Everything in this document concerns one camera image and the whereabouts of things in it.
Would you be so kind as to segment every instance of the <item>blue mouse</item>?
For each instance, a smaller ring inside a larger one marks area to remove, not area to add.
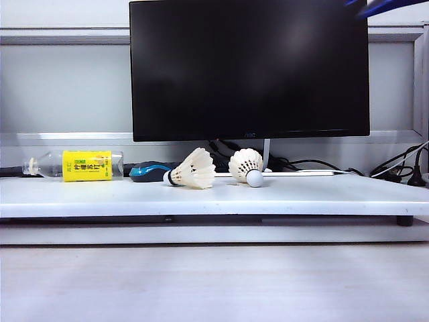
[[[134,182],[159,182],[162,181],[164,173],[176,168],[179,164],[179,162],[142,162],[131,169],[129,177]]]

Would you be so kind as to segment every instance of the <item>monitor logo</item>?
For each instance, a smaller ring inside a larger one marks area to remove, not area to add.
[[[244,137],[246,139],[254,139],[256,138],[256,133],[245,133]]]

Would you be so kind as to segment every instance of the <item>shuttlecock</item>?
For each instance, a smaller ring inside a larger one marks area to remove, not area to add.
[[[215,166],[210,154],[197,148],[177,168],[164,174],[164,183],[184,185],[195,189],[211,188],[215,180]]]
[[[238,182],[257,188],[263,183],[262,165],[261,154],[253,149],[241,149],[231,156],[229,172]]]

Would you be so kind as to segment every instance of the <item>computer monitor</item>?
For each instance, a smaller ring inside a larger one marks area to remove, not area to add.
[[[366,136],[366,0],[129,4],[135,141]]]

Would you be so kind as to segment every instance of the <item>yellow bottle label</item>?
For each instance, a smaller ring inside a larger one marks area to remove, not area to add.
[[[112,180],[111,151],[63,151],[64,181]]]

